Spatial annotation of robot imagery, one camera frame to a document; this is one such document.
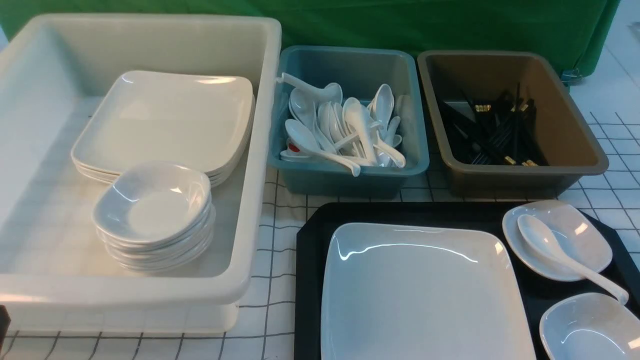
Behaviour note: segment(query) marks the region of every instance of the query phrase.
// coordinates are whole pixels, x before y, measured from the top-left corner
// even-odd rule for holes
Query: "square plate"
[[[324,360],[536,358],[509,255],[482,231],[340,226],[320,331]]]
[[[113,84],[71,157],[116,174],[153,160],[214,172],[241,152],[252,107],[246,78],[130,71]]]

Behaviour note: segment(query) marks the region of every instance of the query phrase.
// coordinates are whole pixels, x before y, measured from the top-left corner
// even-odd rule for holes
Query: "plastic bin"
[[[429,166],[427,136],[420,89],[413,58],[401,51],[351,47],[292,46],[280,55],[278,73],[287,72],[311,85],[342,86],[344,99],[371,101],[381,84],[391,86],[402,118],[398,132],[403,136],[399,150],[407,160],[405,168],[362,167],[353,177],[334,163],[294,163],[280,159],[286,149],[285,120],[290,118],[287,102],[293,87],[276,86],[272,114],[269,164],[279,169],[280,179],[290,192],[307,195],[392,198],[404,182]]]
[[[451,190],[493,197],[494,190],[564,191],[584,175],[604,173],[609,160],[549,63],[531,53],[509,51],[426,51],[418,66],[429,115]],[[521,84],[522,97],[538,109],[534,137],[550,166],[469,165],[454,158],[436,95],[455,106],[461,89],[476,99],[496,99]],[[522,196],[521,192],[512,193]]]
[[[33,19],[0,53],[0,304],[12,331],[214,333],[235,324],[257,243],[280,39],[280,24],[260,17],[61,14]],[[256,97],[250,144],[212,189],[214,241],[153,276],[106,253],[91,220],[106,185],[70,158],[111,84],[134,69],[244,76]]]

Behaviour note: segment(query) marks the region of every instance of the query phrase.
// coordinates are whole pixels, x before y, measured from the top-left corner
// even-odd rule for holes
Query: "white plastic bin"
[[[235,324],[256,247],[280,38],[278,21],[259,17],[61,14],[33,19],[0,53],[0,304],[11,330]],[[157,276],[106,254],[90,218],[105,185],[77,173],[69,156],[111,84],[135,69],[243,76],[256,96],[244,158],[212,191],[214,243]]]

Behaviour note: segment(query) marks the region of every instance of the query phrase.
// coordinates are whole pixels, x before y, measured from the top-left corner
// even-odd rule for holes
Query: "green backdrop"
[[[9,38],[48,12],[215,13],[274,17],[294,44],[532,51],[593,72],[620,0],[0,0]]]

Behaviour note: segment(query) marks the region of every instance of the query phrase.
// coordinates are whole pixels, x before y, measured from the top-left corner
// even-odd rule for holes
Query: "stack of bowls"
[[[98,237],[126,269],[159,272],[197,258],[213,240],[209,178],[153,161],[124,172],[93,210]]]
[[[147,161],[171,161],[218,186],[250,137],[253,87],[239,76],[130,71],[120,76],[71,150],[78,172],[111,184]]]

